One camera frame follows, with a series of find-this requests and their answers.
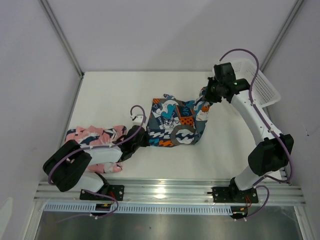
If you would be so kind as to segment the blue orange patterned shorts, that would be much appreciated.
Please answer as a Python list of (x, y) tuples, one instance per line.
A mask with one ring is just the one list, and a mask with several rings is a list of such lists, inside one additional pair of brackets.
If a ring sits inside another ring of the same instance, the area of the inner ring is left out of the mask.
[(205, 100), (206, 90), (203, 87), (196, 100), (182, 101), (168, 94), (154, 98), (147, 122), (149, 144), (172, 148), (199, 142), (213, 105)]

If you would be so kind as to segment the pink shark print shorts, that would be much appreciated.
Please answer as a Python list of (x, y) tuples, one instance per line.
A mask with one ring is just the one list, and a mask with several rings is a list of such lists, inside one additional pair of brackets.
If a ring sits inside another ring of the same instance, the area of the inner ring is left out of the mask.
[[(77, 126), (67, 131), (64, 141), (75, 140), (82, 146), (109, 145), (126, 134), (127, 128), (124, 125), (116, 125), (111, 128), (98, 128), (92, 125), (88, 128)], [(87, 170), (91, 173), (113, 174), (121, 172), (123, 166), (121, 163), (103, 162), (90, 164)]]

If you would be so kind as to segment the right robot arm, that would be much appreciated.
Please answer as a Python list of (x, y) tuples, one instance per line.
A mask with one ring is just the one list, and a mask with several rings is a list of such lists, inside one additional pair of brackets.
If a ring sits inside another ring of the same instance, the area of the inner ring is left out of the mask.
[(270, 174), (288, 165), (294, 139), (283, 134), (270, 121), (253, 95), (254, 81), (236, 78), (230, 62), (214, 65), (214, 76), (208, 78), (205, 100), (220, 103), (226, 99), (241, 115), (248, 126), (256, 147), (248, 156), (248, 166), (230, 180), (229, 198), (239, 202), (262, 180), (274, 179)]

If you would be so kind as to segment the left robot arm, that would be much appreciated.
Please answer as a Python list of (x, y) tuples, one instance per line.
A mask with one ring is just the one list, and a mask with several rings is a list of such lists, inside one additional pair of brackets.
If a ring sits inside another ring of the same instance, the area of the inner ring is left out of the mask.
[(112, 128), (76, 127), (67, 131), (64, 144), (43, 164), (48, 183), (60, 192), (90, 190), (97, 200), (108, 196), (101, 174), (117, 173), (122, 163), (140, 148), (149, 146), (146, 126)]

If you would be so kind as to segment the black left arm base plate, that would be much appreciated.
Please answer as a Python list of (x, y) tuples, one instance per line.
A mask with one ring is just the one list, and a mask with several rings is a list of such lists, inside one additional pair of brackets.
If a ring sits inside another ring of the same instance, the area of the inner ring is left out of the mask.
[(112, 197), (117, 201), (122, 201), (125, 193), (124, 185), (104, 185), (97, 193), (92, 194), (86, 190), (81, 190), (79, 199), (88, 200), (88, 201), (111, 201), (110, 198), (105, 196)]

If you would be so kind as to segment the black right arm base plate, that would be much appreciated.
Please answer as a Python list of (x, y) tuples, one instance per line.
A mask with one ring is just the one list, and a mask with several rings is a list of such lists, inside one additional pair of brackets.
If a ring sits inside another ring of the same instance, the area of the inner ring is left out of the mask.
[(257, 190), (254, 188), (237, 190), (227, 186), (215, 186), (207, 194), (212, 195), (214, 203), (257, 204), (259, 202)]

